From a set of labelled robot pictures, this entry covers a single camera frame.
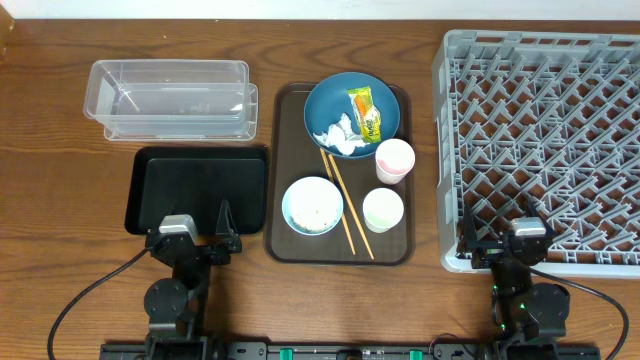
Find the light blue bowl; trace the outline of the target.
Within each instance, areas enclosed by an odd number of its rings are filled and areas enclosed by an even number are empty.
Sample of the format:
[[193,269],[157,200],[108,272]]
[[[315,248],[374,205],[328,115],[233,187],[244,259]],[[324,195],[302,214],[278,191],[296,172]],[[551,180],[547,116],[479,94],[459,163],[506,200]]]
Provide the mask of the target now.
[[330,180],[309,176],[296,180],[282,198],[282,215],[287,225],[305,236],[319,236],[332,230],[343,215],[344,200]]

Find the rice leftovers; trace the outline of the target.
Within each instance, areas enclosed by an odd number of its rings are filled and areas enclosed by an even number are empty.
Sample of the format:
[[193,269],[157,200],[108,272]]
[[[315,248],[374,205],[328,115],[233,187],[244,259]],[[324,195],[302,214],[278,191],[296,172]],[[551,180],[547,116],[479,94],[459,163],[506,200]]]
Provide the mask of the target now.
[[329,201],[295,200],[290,204],[294,225],[304,233],[319,234],[329,230],[336,221],[338,208]]

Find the white cup green inside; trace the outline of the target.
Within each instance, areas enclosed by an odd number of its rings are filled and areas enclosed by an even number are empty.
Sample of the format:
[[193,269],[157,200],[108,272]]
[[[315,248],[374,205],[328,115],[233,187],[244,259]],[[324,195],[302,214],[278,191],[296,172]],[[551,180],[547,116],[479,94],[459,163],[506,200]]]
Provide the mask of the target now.
[[404,215],[401,197],[389,188],[376,188],[363,200],[363,214],[367,228],[384,233],[396,226]]

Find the white cup pink inside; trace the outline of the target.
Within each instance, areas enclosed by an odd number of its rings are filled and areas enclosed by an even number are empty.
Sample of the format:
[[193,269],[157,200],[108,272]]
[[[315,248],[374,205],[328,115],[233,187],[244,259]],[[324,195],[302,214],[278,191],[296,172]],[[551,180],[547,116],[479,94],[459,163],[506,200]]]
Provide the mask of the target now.
[[412,170],[415,160],[415,152],[406,141],[383,141],[375,152],[376,175],[384,184],[397,184]]

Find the white tissue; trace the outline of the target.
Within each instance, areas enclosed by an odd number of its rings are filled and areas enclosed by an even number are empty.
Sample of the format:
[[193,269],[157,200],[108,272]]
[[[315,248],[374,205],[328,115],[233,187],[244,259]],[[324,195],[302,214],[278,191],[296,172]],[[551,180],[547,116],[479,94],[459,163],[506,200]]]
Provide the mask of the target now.
[[341,155],[350,156],[357,148],[367,145],[363,136],[352,129],[352,121],[346,113],[338,122],[331,124],[326,132],[313,134],[314,139],[323,147],[335,147]]

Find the green orange snack wrapper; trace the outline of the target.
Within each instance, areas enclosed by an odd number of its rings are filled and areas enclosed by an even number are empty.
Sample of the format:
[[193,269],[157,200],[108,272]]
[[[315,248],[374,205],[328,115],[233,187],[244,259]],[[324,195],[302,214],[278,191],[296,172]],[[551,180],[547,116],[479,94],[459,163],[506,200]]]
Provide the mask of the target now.
[[364,142],[381,142],[381,115],[374,105],[371,88],[366,86],[348,89],[347,94]]

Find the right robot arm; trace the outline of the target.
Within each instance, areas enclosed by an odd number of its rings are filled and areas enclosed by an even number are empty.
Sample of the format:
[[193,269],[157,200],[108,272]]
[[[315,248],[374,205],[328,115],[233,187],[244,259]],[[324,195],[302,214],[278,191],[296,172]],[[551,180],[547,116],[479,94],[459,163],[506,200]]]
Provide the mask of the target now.
[[478,348],[477,359],[557,359],[556,339],[566,335],[568,290],[535,284],[533,266],[544,260],[556,232],[532,204],[496,240],[481,240],[472,210],[464,208],[457,251],[471,255],[471,267],[493,279],[492,316],[502,334]]

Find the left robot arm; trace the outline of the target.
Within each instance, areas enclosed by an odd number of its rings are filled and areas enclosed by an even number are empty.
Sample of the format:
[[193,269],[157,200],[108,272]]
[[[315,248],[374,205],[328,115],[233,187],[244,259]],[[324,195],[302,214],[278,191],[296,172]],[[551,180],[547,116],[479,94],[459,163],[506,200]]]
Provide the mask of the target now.
[[211,268],[231,262],[242,251],[229,202],[221,202],[216,241],[198,245],[197,227],[188,215],[169,215],[146,237],[151,256],[172,269],[170,278],[153,283],[144,297],[149,316],[147,359],[212,359],[226,357],[226,346],[204,330]]

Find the black food waste tray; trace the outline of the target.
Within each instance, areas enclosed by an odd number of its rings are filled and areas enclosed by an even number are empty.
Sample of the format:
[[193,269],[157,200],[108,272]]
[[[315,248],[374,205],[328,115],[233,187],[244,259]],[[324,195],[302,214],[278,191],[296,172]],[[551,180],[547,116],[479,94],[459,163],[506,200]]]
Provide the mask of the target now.
[[201,235],[212,236],[223,200],[242,234],[265,222],[268,158],[264,147],[145,147],[135,157],[124,220],[144,235],[168,215],[191,216]]

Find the grey dishwasher rack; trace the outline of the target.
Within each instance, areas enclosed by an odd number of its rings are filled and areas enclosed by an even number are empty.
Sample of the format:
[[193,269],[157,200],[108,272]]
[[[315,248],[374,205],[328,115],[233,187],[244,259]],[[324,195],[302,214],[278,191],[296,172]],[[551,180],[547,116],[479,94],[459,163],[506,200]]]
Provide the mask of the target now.
[[465,210],[495,240],[534,206],[555,230],[540,269],[639,275],[639,39],[635,35],[452,30],[434,58],[442,266]]

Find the clear plastic waste bin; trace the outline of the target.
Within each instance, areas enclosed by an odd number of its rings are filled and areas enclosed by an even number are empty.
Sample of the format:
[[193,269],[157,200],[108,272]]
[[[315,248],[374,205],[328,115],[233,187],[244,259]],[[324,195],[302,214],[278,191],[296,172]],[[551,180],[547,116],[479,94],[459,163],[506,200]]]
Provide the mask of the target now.
[[250,141],[258,89],[240,60],[99,60],[83,112],[110,141]]

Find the brown serving tray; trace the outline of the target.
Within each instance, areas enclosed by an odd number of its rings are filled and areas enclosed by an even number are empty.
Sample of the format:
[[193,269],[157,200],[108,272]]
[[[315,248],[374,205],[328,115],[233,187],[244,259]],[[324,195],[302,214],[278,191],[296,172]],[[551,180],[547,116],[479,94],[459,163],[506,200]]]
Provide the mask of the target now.
[[345,210],[345,215],[353,246],[349,245],[341,224],[325,234],[305,236],[286,223],[282,200],[287,188],[300,178],[326,176],[321,152],[309,137],[303,120],[304,105],[313,88],[312,83],[292,83],[276,97],[268,195],[270,204],[264,231],[267,253],[282,263],[348,266],[397,266],[405,263],[415,249],[412,174],[391,187],[405,207],[399,224],[380,234],[365,231],[370,250],[366,249],[349,209]]

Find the wooden chopstick right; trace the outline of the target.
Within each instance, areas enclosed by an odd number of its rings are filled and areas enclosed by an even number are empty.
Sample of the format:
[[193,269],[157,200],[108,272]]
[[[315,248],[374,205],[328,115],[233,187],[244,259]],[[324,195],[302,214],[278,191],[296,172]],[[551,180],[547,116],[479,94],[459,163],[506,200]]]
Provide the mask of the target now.
[[334,173],[335,173],[335,175],[336,175],[336,177],[337,177],[337,180],[338,180],[338,182],[339,182],[339,184],[340,184],[340,187],[341,187],[341,189],[342,189],[342,191],[343,191],[343,193],[344,193],[344,196],[345,196],[346,202],[347,202],[348,207],[349,207],[349,209],[350,209],[350,212],[351,212],[351,214],[352,214],[352,216],[353,216],[353,218],[354,218],[354,221],[355,221],[355,223],[356,223],[356,226],[357,226],[357,228],[358,228],[358,231],[359,231],[359,233],[360,233],[360,235],[361,235],[361,237],[362,237],[362,239],[363,239],[363,242],[364,242],[365,247],[366,247],[366,249],[367,249],[367,251],[368,251],[368,254],[369,254],[369,256],[370,256],[370,258],[371,258],[372,260],[375,260],[374,253],[373,253],[373,251],[372,251],[372,249],[371,249],[371,246],[370,246],[370,244],[369,244],[368,238],[367,238],[367,236],[366,236],[366,233],[365,233],[365,231],[364,231],[364,228],[363,228],[363,226],[362,226],[362,223],[361,223],[361,221],[360,221],[360,218],[359,218],[359,216],[358,216],[358,213],[357,213],[357,211],[356,211],[356,208],[355,208],[355,206],[354,206],[354,204],[353,204],[353,202],[352,202],[352,200],[351,200],[351,196],[350,196],[350,194],[349,194],[349,192],[348,192],[348,189],[347,189],[347,187],[346,187],[346,185],[345,185],[345,182],[344,182],[344,180],[343,180],[343,178],[342,178],[342,175],[341,175],[341,173],[340,173],[340,171],[339,171],[339,168],[338,168],[338,166],[337,166],[337,164],[336,164],[336,161],[334,160],[333,155],[331,155],[331,154],[329,154],[329,155],[328,155],[328,161],[329,161],[329,163],[330,163],[330,165],[331,165],[331,168],[332,168],[332,170],[334,171]]

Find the dark blue plate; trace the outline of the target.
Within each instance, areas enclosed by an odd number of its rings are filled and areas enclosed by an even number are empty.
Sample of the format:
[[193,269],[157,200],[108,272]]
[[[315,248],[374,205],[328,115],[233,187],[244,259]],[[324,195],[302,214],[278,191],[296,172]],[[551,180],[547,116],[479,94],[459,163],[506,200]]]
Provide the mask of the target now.
[[304,125],[312,141],[328,154],[339,158],[359,159],[375,153],[378,143],[356,147],[345,155],[336,146],[327,146],[324,137],[329,127],[337,125],[346,114],[351,120],[352,131],[359,135],[356,115],[348,96],[355,88],[369,87],[373,104],[381,114],[381,140],[393,138],[402,119],[399,101],[391,88],[379,78],[361,72],[342,72],[331,75],[318,83],[310,92],[304,106]]

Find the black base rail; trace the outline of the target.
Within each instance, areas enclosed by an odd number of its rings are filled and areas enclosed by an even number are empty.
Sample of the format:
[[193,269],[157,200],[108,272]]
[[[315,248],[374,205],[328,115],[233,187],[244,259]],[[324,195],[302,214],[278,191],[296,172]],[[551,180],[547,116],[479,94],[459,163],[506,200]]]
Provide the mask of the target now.
[[228,360],[456,360],[493,359],[489,351],[472,344],[436,343],[430,346],[307,346],[267,345],[261,342],[235,342],[197,354],[193,348],[149,351],[143,344],[104,344],[99,359],[228,359]]

